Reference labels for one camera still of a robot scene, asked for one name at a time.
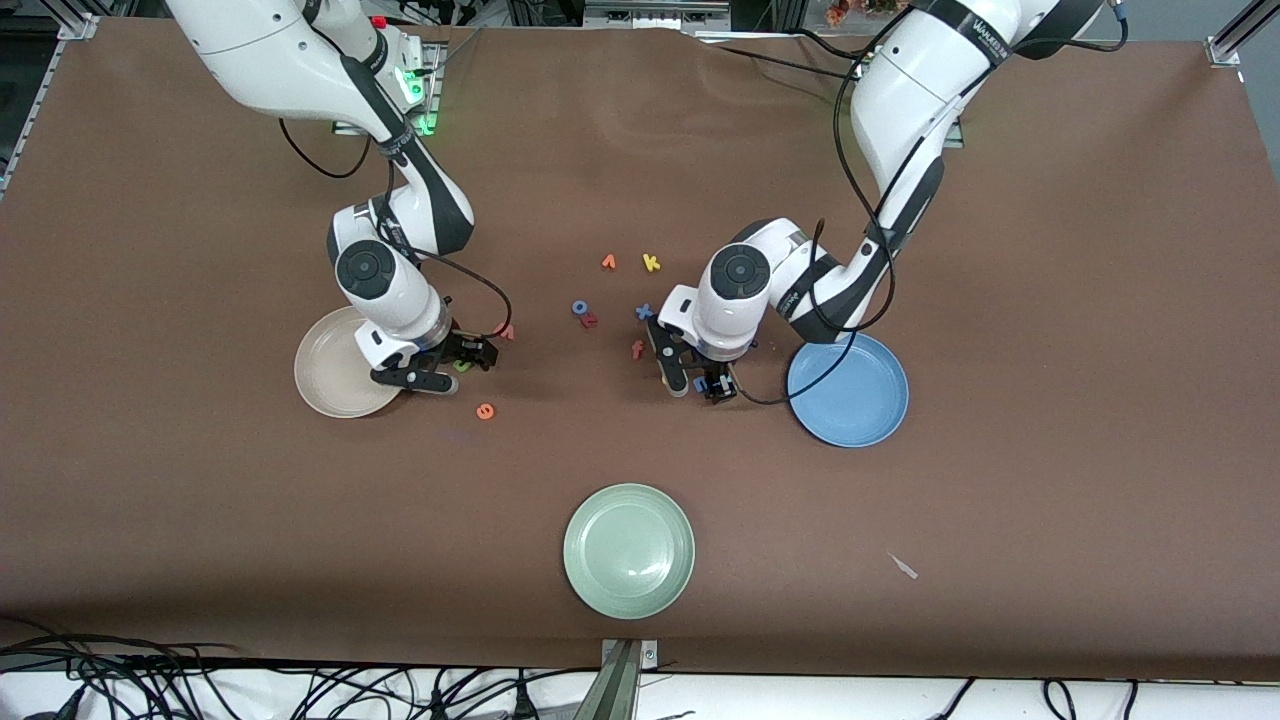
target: metal clamp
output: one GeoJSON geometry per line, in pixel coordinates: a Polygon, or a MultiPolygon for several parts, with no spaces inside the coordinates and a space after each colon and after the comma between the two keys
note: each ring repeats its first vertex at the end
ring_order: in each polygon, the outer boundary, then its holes
{"type": "MultiPolygon", "coordinates": [[[[609,661],[609,651],[621,641],[604,641],[600,643],[600,664],[609,661]]],[[[658,641],[640,641],[640,669],[653,670],[658,667],[658,641]]]]}
{"type": "Polygon", "coordinates": [[[111,0],[40,0],[58,20],[58,40],[88,40],[97,31],[97,15],[113,14],[111,0]]]}
{"type": "Polygon", "coordinates": [[[1280,14],[1280,0],[1251,0],[1240,14],[1204,41],[1204,51],[1215,68],[1240,64],[1239,49],[1280,14]]]}

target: metal frame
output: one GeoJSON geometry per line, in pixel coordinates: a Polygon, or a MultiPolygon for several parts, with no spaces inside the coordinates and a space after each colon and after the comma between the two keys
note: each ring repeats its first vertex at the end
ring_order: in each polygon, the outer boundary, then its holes
{"type": "Polygon", "coordinates": [[[1217,68],[1240,64],[1239,49],[1280,14],[1280,0],[1249,0],[1240,14],[1204,41],[1210,63],[1217,68]]]}
{"type": "Polygon", "coordinates": [[[614,641],[573,720],[631,720],[640,692],[643,641],[614,641]]]}
{"type": "Polygon", "coordinates": [[[728,0],[585,0],[584,28],[664,27],[686,35],[732,29],[728,0]]]}
{"type": "Polygon", "coordinates": [[[13,143],[13,156],[9,158],[9,164],[4,168],[4,176],[0,177],[0,200],[4,200],[4,193],[9,190],[9,178],[13,177],[13,172],[18,168],[18,159],[27,146],[27,136],[31,135],[31,127],[36,123],[36,113],[40,111],[40,106],[45,102],[45,94],[49,92],[49,85],[54,82],[54,70],[58,69],[58,63],[63,59],[63,50],[65,49],[67,41],[59,40],[58,47],[54,49],[54,56],[49,59],[49,68],[45,70],[45,77],[40,79],[40,90],[36,91],[36,100],[31,104],[27,119],[22,123],[22,133],[18,136],[18,142],[13,143]]]}
{"type": "Polygon", "coordinates": [[[61,29],[58,40],[88,40],[101,15],[128,15],[137,0],[40,0],[61,29]]]}
{"type": "MultiPolygon", "coordinates": [[[[622,641],[604,641],[600,643],[600,665],[603,666],[609,661],[609,653],[613,651],[613,646],[622,641]]],[[[658,641],[640,641],[640,653],[643,660],[640,661],[641,670],[657,670],[658,669],[658,641]]]]}

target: green plate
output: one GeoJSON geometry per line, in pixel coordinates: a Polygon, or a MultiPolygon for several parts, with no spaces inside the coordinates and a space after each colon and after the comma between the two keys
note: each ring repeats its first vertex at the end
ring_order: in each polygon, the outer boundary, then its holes
{"type": "Polygon", "coordinates": [[[607,487],[568,521],[564,573],[596,612],[620,620],[657,615],[676,602],[694,574],[694,529],[659,489],[607,487]]]}

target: wire bundle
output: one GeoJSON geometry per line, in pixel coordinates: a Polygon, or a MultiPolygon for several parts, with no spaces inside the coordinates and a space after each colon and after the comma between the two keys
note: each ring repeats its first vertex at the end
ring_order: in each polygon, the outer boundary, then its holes
{"type": "Polygon", "coordinates": [[[343,712],[351,707],[367,702],[381,703],[387,710],[388,720],[397,720],[397,717],[403,720],[420,717],[462,720],[486,702],[530,683],[568,673],[593,673],[596,670],[594,667],[571,667],[536,675],[525,675],[521,671],[515,678],[498,679],[467,692],[470,685],[489,671],[488,669],[472,670],[452,684],[442,687],[445,673],[456,669],[426,665],[374,666],[356,662],[334,664],[323,670],[319,667],[298,669],[279,661],[256,660],[242,655],[227,656],[228,652],[237,652],[237,648],[224,643],[156,643],[116,635],[59,633],[46,625],[8,615],[0,615],[0,620],[24,625],[41,633],[31,639],[0,648],[0,657],[35,659],[31,662],[0,669],[0,675],[61,667],[69,680],[82,683],[77,693],[68,701],[72,711],[70,717],[76,716],[74,707],[79,703],[79,696],[91,692],[106,701],[111,720],[205,720],[206,710],[197,701],[197,689],[204,687],[218,701],[218,707],[212,708],[210,715],[230,717],[230,720],[252,720],[232,707],[212,676],[214,671],[219,669],[241,667],[268,670],[280,675],[310,676],[307,689],[289,715],[289,720],[315,717],[316,708],[321,707],[326,700],[332,702],[334,693],[339,692],[349,692],[351,694],[344,697],[340,703],[334,705],[326,714],[326,717],[333,720],[340,719],[343,712]],[[125,652],[122,655],[101,653],[91,646],[120,647],[125,648],[125,652]],[[202,651],[219,651],[220,655],[206,656],[202,651]],[[430,698],[417,697],[412,676],[415,670],[435,670],[430,698]],[[390,683],[399,676],[406,680],[407,692],[397,692],[390,688],[390,683]],[[145,703],[142,710],[131,707],[125,702],[124,698],[131,694],[142,697],[145,703]],[[461,711],[452,712],[458,707],[461,711]]]}

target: small paper scrap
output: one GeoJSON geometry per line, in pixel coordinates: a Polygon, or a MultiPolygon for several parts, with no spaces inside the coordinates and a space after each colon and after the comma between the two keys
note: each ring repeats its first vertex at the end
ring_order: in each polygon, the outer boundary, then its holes
{"type": "Polygon", "coordinates": [[[902,562],[901,560],[899,560],[897,556],[893,555],[892,552],[890,552],[890,551],[886,550],[884,553],[893,559],[893,562],[897,564],[897,569],[901,570],[902,574],[905,574],[908,578],[911,578],[914,580],[914,579],[916,579],[916,578],[920,577],[919,573],[916,573],[915,570],[911,570],[910,565],[908,565],[906,562],[902,562]]]}

